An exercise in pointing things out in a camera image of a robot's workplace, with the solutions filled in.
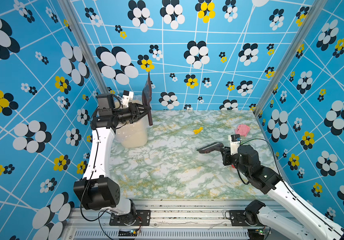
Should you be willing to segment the cartoon face hand brush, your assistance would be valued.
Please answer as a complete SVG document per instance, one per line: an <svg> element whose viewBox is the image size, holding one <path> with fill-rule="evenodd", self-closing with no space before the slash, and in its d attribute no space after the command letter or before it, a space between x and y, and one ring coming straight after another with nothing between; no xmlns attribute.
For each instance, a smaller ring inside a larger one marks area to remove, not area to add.
<svg viewBox="0 0 344 240"><path fill-rule="evenodd" d="M202 148L197 149L197 151L200 154L208 154L208 153L213 152L213 151L220 152L223 149L223 147L224 147L224 145L222 143L214 142L214 143L206 145Z"/></svg>

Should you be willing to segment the black dustpan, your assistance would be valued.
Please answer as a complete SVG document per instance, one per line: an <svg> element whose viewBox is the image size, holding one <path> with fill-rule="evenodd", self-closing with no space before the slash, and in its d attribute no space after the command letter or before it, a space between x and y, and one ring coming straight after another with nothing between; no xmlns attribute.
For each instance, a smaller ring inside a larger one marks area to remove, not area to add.
<svg viewBox="0 0 344 240"><path fill-rule="evenodd" d="M153 125L152 113L151 113L151 101L152 101L152 83L151 83L151 76L148 73L148 78L146 84L142 91L142 103L147 112L149 126Z"/></svg>

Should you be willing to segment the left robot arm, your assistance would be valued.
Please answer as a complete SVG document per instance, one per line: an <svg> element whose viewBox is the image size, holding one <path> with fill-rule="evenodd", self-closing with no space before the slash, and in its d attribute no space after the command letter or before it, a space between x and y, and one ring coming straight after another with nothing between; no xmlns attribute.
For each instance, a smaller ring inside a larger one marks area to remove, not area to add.
<svg viewBox="0 0 344 240"><path fill-rule="evenodd" d="M120 186L110 178L111 148L118 128L134 124L144 117L152 122L151 94L142 94L142 103L132 103L132 92L122 97L114 94L98 95L98 107L93 113L91 129L93 146L82 179L74 183L73 191L80 201L80 210L103 211L124 225L138 219L134 202L121 196Z"/></svg>

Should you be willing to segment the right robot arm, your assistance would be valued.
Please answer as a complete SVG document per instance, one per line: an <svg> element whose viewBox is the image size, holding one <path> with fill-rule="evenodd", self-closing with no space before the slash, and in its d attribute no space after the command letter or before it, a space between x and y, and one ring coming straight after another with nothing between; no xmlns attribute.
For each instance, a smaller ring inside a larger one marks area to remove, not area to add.
<svg viewBox="0 0 344 240"><path fill-rule="evenodd" d="M249 184L275 200L297 220L289 220L265 203L254 200L245 208L247 224L262 224L291 240L344 240L344 228L306 202L278 173L263 166L258 152L250 145L235 149L218 144L215 149L222 154L225 166L234 166Z"/></svg>

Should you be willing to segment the beige trash bin with liner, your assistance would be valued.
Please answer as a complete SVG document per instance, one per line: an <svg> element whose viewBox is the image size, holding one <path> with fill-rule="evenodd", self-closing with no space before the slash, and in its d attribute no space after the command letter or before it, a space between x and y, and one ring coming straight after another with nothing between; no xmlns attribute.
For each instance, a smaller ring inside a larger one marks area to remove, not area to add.
<svg viewBox="0 0 344 240"><path fill-rule="evenodd" d="M124 148L144 146L148 141L148 126L148 116L133 124L127 122L125 126L116 130L114 141L120 143Z"/></svg>

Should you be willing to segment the pink paper scrap right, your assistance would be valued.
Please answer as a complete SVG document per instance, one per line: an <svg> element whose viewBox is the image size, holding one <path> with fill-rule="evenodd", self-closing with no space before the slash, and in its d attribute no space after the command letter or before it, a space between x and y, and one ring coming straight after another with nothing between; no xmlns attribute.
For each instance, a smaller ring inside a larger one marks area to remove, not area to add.
<svg viewBox="0 0 344 240"><path fill-rule="evenodd" d="M240 124L235 129L235 134L236 135L240 135L240 136L244 136L244 137L246 137L249 132L250 132L250 127L247 126L247 125Z"/></svg>

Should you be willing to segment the yellow paper scrap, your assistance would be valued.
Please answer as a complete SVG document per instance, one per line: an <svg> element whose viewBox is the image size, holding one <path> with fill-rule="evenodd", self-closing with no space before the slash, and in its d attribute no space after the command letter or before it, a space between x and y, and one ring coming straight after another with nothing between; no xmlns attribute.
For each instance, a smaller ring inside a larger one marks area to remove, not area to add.
<svg viewBox="0 0 344 240"><path fill-rule="evenodd" d="M197 134L199 134L200 132L202 132L203 129L204 129L203 127L199 127L198 129L193 130L193 132L194 132L195 135L197 135Z"/></svg>

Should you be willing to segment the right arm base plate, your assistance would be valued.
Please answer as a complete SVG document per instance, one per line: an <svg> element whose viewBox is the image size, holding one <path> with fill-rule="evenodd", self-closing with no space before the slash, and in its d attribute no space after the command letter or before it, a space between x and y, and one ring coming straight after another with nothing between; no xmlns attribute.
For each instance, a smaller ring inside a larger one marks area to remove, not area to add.
<svg viewBox="0 0 344 240"><path fill-rule="evenodd" d="M264 225L258 220L257 215L248 211L229 210L226 211L225 217L231 222L233 227L264 227Z"/></svg>

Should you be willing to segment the aluminium frame rail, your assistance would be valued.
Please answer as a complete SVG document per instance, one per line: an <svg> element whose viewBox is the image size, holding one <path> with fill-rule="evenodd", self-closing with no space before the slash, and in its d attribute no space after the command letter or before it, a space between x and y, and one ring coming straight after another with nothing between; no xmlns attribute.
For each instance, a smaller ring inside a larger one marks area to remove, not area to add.
<svg viewBox="0 0 344 240"><path fill-rule="evenodd" d="M111 216L87 222L73 210L62 240L291 240L267 226L233 227L226 211L245 210L250 200L136 200L137 210L151 210L149 226L110 226ZM274 212L297 221L273 200Z"/></svg>

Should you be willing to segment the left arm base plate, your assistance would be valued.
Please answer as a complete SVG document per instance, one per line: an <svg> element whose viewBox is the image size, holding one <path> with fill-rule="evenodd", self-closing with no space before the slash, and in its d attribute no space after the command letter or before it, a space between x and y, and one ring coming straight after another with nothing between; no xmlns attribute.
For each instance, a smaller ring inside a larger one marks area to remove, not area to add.
<svg viewBox="0 0 344 240"><path fill-rule="evenodd" d="M110 226L149 226L151 220L151 210L136 210L136 213L116 216L112 215Z"/></svg>

